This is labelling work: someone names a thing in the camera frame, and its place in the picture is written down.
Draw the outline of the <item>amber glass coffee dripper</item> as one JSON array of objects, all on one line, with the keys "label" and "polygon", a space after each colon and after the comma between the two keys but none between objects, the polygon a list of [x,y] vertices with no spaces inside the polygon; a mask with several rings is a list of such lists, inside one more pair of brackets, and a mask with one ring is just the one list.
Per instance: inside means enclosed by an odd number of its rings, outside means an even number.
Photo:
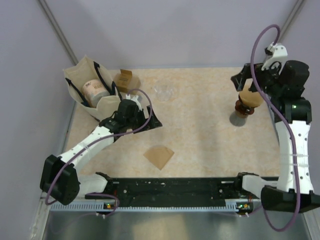
[{"label": "amber glass coffee dripper", "polygon": [[252,115],[255,112],[255,108],[257,108],[258,105],[254,102],[247,102],[242,101],[241,99],[238,99],[235,102],[235,114],[239,118],[247,118],[248,116]]}]

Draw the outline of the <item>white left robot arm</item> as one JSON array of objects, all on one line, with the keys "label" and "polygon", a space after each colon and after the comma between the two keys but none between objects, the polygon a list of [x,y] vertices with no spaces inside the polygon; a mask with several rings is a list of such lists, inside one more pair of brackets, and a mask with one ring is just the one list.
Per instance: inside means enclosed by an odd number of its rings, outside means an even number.
[{"label": "white left robot arm", "polygon": [[147,111],[148,117],[145,117],[144,110],[137,101],[122,100],[118,109],[110,117],[101,120],[84,140],[59,156],[52,154],[47,157],[40,189],[63,205],[91,193],[109,198],[114,187],[108,183],[105,174],[79,176],[78,173],[95,155],[115,143],[121,136],[162,127],[163,124],[156,117],[151,105],[147,106]]}]

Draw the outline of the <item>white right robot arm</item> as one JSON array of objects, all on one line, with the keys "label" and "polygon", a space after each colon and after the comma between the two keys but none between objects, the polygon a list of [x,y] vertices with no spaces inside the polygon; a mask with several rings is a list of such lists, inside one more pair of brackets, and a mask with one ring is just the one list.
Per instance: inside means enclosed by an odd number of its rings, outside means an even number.
[{"label": "white right robot arm", "polygon": [[276,61],[269,68],[254,65],[260,89],[274,105],[274,122],[280,147],[280,175],[267,181],[254,173],[237,176],[233,192],[239,198],[253,194],[266,211],[299,213],[319,208],[320,196],[315,194],[310,178],[308,138],[312,121],[311,103],[302,96],[310,76],[309,66],[298,60],[285,64]]}]

